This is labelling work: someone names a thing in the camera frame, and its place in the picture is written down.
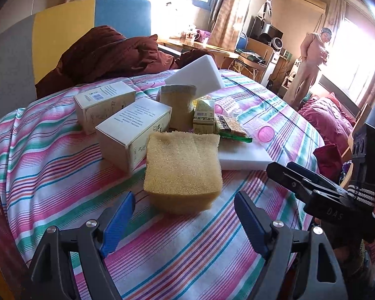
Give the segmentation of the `white foam block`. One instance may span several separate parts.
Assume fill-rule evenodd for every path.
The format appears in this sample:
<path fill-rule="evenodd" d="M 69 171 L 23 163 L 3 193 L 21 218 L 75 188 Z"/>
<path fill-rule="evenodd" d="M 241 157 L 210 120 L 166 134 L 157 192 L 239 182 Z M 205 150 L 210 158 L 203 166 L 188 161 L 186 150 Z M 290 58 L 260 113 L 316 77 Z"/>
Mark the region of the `white foam block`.
<path fill-rule="evenodd" d="M 167 85 L 193 85 L 196 99 L 209 95 L 225 87 L 222 76 L 210 55 L 203 55 L 179 69 L 165 79 Z"/>
<path fill-rule="evenodd" d="M 226 138 L 220 139 L 218 158 L 223 171 L 265 171 L 273 162 L 260 143 Z"/>

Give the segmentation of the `cracker packet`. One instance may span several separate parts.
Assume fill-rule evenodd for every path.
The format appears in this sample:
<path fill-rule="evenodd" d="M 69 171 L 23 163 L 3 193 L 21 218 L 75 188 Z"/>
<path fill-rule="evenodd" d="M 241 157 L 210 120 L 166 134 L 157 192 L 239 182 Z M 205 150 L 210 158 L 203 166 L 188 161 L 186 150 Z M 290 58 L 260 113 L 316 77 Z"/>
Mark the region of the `cracker packet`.
<path fill-rule="evenodd" d="M 222 138 L 251 143 L 252 137 L 241 127 L 232 116 L 216 114 L 214 116 L 214 129 Z"/>

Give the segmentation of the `white carton box with text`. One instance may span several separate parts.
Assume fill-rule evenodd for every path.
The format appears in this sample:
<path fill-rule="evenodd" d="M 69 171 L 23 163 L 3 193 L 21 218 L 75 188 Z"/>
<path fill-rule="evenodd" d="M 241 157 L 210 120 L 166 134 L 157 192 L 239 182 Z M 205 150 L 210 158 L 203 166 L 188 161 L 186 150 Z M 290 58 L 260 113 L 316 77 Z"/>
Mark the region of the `white carton box with text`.
<path fill-rule="evenodd" d="M 146 157 L 151 134 L 165 132 L 172 108 L 142 97 L 107 118 L 96 127 L 102 157 L 121 171 L 132 173 Z"/>

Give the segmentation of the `yellow sponge block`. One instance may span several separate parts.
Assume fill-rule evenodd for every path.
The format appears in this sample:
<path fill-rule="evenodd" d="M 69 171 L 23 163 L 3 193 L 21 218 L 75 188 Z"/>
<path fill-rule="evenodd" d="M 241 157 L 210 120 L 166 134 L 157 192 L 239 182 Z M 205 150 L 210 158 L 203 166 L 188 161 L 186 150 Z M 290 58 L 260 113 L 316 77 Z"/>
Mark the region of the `yellow sponge block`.
<path fill-rule="evenodd" d="M 210 209 L 223 187 L 219 142 L 216 134 L 151 134 L 143 184 L 151 204 L 175 215 Z"/>

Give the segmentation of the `green small carton box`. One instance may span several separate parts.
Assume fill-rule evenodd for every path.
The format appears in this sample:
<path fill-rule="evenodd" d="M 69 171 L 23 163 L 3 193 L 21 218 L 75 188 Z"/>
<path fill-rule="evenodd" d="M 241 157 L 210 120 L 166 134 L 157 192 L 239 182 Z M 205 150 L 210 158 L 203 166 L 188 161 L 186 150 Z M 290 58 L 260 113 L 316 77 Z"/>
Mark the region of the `green small carton box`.
<path fill-rule="evenodd" d="M 199 99 L 193 116 L 195 134 L 213 134 L 215 132 L 215 102 L 212 99 Z"/>

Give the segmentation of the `white carton box with barcode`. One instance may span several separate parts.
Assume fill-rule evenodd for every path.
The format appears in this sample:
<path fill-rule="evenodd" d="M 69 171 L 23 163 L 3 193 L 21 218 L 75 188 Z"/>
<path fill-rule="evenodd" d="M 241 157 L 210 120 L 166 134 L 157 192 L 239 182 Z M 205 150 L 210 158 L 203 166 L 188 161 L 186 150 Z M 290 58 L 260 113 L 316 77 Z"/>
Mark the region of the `white carton box with barcode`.
<path fill-rule="evenodd" d="M 74 96 L 76 115 L 85 134 L 135 101 L 136 91 L 123 81 L 90 89 Z"/>

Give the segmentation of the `cream sock grey cuff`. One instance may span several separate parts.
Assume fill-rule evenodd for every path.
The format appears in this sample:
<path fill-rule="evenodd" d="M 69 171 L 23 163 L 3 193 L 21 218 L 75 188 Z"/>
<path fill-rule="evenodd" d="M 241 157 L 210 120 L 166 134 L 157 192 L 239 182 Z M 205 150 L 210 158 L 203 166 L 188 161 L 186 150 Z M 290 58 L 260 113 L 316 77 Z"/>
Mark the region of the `cream sock grey cuff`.
<path fill-rule="evenodd" d="M 189 132 L 193 129 L 194 85 L 163 85 L 156 96 L 156 101 L 172 108 L 169 129 Z"/>

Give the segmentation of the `pink bed quilt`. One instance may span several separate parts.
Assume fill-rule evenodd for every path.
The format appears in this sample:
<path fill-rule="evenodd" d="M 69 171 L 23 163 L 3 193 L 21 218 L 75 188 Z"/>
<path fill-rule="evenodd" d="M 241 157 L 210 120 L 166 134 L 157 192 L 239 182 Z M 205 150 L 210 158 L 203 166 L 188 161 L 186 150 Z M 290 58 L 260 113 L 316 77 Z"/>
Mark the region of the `pink bed quilt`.
<path fill-rule="evenodd" d="M 351 156 L 343 153 L 349 147 L 349 134 L 356 121 L 346 114 L 334 94 L 325 97 L 312 96 L 299 110 L 299 114 L 321 135 L 324 144 L 313 151 L 319 174 L 340 184 L 350 167 Z M 326 232 L 339 263 L 355 262 L 364 257 L 365 246 L 361 242 L 350 241 L 344 231 L 323 222 L 316 223 Z"/>

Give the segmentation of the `striped pink green tablecloth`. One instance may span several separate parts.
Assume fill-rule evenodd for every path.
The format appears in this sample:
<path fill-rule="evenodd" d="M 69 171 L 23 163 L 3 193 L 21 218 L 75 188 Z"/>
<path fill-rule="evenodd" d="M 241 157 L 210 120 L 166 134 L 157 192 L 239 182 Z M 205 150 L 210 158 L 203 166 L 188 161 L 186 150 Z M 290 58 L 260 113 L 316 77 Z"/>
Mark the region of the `striped pink green tablecloth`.
<path fill-rule="evenodd" d="M 303 204 L 264 171 L 224 171 L 210 209 L 159 210 L 144 190 L 146 159 L 122 172 L 79 125 L 74 96 L 88 89 L 55 93 L 0 118 L 0 292 L 20 297 L 47 228 L 80 227 L 132 192 L 134 214 L 105 260 L 122 298 L 246 299 L 264 260 L 235 213 L 236 192 L 245 191 L 271 218 L 306 230 L 312 218 Z"/>

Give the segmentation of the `person in pink clothes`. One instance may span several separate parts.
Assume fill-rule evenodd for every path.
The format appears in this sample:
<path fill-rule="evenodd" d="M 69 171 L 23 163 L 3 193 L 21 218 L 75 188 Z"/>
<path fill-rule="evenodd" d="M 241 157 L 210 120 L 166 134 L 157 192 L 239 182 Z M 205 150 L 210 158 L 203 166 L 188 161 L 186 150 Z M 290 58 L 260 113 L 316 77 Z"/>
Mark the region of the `person in pink clothes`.
<path fill-rule="evenodd" d="M 326 64 L 329 53 L 326 44 L 331 40 L 332 31 L 324 27 L 320 34 L 312 32 L 306 35 L 300 46 L 300 59 L 297 74 L 289 85 L 283 100 L 295 111 L 299 109 L 302 99 L 315 83 L 320 65 Z"/>

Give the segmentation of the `air conditioner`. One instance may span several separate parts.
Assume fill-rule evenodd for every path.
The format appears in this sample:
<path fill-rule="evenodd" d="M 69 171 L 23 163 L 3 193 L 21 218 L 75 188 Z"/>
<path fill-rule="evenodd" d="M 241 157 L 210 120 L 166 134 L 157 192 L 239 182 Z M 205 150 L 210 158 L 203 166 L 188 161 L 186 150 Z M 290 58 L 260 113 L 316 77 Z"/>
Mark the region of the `air conditioner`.
<path fill-rule="evenodd" d="M 321 14 L 325 14 L 327 4 L 321 0 L 293 0 Z"/>

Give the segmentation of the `dark red jacket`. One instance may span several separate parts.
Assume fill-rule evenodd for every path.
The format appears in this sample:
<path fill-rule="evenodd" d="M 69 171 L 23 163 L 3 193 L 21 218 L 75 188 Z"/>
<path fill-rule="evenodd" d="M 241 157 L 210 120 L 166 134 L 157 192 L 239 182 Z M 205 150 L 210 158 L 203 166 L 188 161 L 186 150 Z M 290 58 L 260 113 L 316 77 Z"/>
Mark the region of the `dark red jacket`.
<path fill-rule="evenodd" d="M 68 48 L 57 66 L 36 84 L 37 98 L 104 79 L 182 69 L 202 56 L 214 56 L 193 49 L 174 57 L 159 50 L 157 39 L 156 34 L 127 39 L 110 26 L 94 27 Z"/>

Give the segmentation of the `wooden desk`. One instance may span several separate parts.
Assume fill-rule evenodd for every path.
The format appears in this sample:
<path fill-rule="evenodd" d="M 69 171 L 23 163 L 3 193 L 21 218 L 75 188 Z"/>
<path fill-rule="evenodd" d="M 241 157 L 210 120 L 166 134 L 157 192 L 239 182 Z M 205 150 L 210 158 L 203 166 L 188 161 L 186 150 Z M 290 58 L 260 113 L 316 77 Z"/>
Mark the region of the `wooden desk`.
<path fill-rule="evenodd" d="M 224 50 L 217 46 L 203 44 L 196 41 L 158 38 L 157 42 L 159 45 L 165 46 L 168 50 L 172 49 L 179 53 L 187 52 L 190 50 L 205 50 L 207 52 L 210 52 L 213 55 L 214 61 L 219 69 L 227 69 L 232 61 L 237 60 L 239 57 L 237 53 Z"/>

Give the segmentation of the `grey yellow blue chair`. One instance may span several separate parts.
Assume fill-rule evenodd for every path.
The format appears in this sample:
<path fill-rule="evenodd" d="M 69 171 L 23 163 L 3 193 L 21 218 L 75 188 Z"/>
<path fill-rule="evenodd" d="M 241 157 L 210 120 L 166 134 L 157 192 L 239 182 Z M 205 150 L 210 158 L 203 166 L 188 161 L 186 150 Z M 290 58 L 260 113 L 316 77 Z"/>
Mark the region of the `grey yellow blue chair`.
<path fill-rule="evenodd" d="M 35 13 L 0 34 L 0 118 L 36 100 L 35 85 L 93 27 L 125 37 L 151 33 L 148 0 L 79 0 Z"/>

